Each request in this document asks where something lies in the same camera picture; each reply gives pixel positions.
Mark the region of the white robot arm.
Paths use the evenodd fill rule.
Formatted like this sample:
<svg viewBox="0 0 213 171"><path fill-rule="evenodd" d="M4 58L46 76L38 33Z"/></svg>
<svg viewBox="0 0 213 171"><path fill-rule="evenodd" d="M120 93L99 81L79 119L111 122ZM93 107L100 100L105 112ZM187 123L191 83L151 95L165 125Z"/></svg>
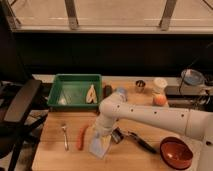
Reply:
<svg viewBox="0 0 213 171"><path fill-rule="evenodd" d="M99 110L95 129L100 136L109 135L120 118L185 135L203 143L197 171L213 171L213 112L133 105L120 92L114 92L102 100Z"/></svg>

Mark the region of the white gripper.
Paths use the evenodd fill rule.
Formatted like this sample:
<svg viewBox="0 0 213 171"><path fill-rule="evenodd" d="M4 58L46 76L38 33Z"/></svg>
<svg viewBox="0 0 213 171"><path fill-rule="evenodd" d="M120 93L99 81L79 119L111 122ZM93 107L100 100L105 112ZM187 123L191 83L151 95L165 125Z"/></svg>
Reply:
<svg viewBox="0 0 213 171"><path fill-rule="evenodd" d="M98 146L108 146L111 142L111 136L101 135L98 131L94 131L92 142Z"/></svg>

